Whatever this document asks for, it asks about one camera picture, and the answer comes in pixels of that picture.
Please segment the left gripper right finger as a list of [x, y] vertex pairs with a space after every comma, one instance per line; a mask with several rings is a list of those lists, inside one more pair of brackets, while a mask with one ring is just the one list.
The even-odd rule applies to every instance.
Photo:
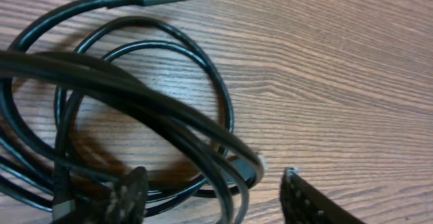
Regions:
[[285, 224], [364, 224], [305, 181], [295, 167], [284, 172], [280, 202]]

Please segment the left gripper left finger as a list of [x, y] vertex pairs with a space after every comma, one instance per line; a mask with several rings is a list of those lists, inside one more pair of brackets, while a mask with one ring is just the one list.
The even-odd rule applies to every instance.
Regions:
[[148, 178], [139, 166], [113, 183], [108, 196], [101, 201], [71, 209], [65, 202], [53, 208], [54, 224], [142, 224], [147, 202]]

